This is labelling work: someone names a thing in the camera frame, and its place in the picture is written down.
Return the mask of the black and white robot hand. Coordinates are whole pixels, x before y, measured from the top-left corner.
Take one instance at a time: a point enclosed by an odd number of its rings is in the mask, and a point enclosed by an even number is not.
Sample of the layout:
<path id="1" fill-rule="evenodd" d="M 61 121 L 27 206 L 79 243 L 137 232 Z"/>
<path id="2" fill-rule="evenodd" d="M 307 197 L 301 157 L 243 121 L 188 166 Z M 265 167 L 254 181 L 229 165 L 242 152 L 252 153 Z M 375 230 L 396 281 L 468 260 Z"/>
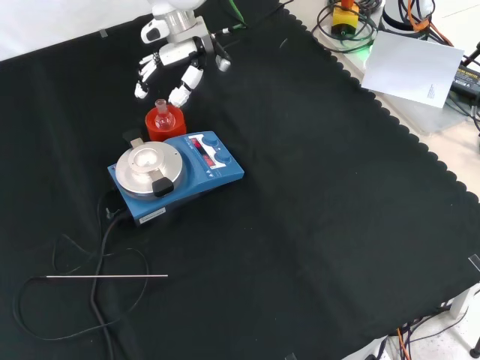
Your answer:
<path id="1" fill-rule="evenodd" d="M 203 18 L 195 17 L 193 26 L 176 34 L 172 33 L 167 19 L 153 19 L 142 28 L 141 38 L 145 44 L 163 39 L 166 39 L 166 44 L 139 61 L 135 97 L 143 99 L 147 96 L 148 80 L 156 70 L 190 62 L 181 77 L 180 85 L 168 97 L 168 103 L 174 107 L 184 106 L 203 77 L 203 66 L 198 58 L 212 50 L 211 38 Z"/>

